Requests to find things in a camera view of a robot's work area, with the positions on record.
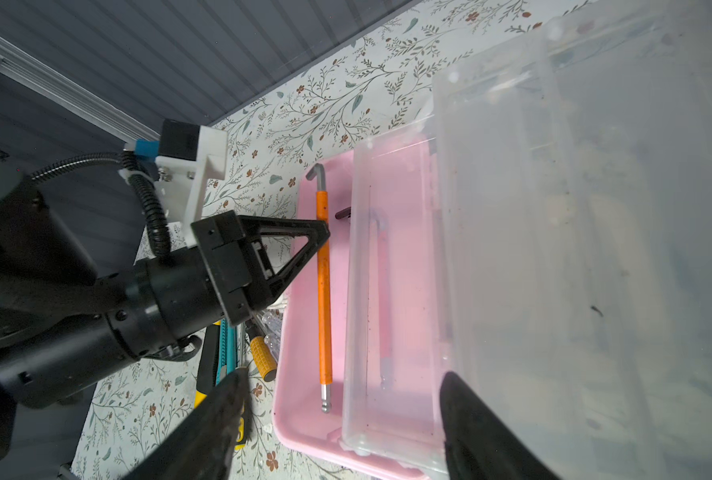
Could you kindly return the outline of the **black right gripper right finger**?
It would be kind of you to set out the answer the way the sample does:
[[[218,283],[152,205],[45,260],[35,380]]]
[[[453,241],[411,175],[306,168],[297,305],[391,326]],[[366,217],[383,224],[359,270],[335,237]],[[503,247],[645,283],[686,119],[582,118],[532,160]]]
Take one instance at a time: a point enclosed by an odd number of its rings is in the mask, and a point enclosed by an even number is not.
[[[452,479],[558,479],[455,372],[444,376],[440,407]]]

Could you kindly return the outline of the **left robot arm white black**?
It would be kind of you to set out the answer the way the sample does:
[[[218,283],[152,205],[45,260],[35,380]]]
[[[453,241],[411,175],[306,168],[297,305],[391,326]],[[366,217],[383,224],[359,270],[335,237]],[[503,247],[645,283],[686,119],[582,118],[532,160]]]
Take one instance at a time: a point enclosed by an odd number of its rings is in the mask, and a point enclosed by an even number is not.
[[[0,460],[19,406],[45,408],[143,359],[187,360],[199,332],[274,303],[325,246],[321,220],[226,212],[196,243],[99,277],[36,183],[0,163]]]

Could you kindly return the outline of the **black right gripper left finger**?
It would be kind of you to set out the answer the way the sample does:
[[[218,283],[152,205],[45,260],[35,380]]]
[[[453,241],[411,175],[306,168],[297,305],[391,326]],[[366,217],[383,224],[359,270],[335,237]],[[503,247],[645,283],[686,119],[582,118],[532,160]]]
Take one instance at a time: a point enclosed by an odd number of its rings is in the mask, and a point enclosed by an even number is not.
[[[247,371],[228,374],[126,478],[227,479],[249,396]]]

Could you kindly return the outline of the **clear tool box lid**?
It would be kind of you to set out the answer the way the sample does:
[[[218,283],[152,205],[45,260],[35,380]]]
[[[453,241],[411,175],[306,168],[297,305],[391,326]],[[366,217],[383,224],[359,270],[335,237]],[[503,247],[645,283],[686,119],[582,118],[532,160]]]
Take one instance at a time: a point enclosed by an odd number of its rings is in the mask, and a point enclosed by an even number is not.
[[[355,151],[342,445],[444,478],[456,372],[566,479],[712,479],[712,1],[601,1]]]

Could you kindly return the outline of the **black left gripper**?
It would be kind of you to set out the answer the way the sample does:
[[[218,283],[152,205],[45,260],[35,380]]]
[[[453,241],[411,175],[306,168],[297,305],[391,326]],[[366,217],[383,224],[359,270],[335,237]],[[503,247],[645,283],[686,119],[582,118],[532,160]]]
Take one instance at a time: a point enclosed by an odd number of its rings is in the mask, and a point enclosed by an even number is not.
[[[278,219],[233,211],[191,224],[198,250],[225,319],[232,326],[274,303],[325,246],[330,231],[324,220]],[[274,269],[264,237],[303,237],[305,243]]]

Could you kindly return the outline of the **yellow black utility knife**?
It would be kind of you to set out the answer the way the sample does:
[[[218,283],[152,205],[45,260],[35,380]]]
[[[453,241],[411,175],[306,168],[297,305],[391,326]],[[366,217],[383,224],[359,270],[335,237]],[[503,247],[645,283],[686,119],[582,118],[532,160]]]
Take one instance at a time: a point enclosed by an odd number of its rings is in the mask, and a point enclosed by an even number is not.
[[[218,368],[218,345],[219,345],[219,322],[210,325],[206,330],[201,348],[201,359],[199,362],[196,377],[196,394],[194,406],[198,407],[202,401],[211,393],[216,384],[216,373]],[[236,330],[237,339],[237,367],[246,377],[249,377],[247,361],[247,345],[245,341],[244,327]]]

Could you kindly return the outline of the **orange hex key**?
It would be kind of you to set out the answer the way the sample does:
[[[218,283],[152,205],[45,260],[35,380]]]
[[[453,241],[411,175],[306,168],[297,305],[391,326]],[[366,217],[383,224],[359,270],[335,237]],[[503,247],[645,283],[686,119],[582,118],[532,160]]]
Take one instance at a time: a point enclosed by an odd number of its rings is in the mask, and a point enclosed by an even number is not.
[[[316,219],[328,225],[329,200],[326,186],[326,172],[322,164],[315,164],[306,174],[309,181],[315,180]],[[332,411],[332,322],[331,322],[331,283],[330,250],[328,242],[317,254],[318,280],[318,327],[319,327],[319,370],[321,385],[321,409],[324,413]]]

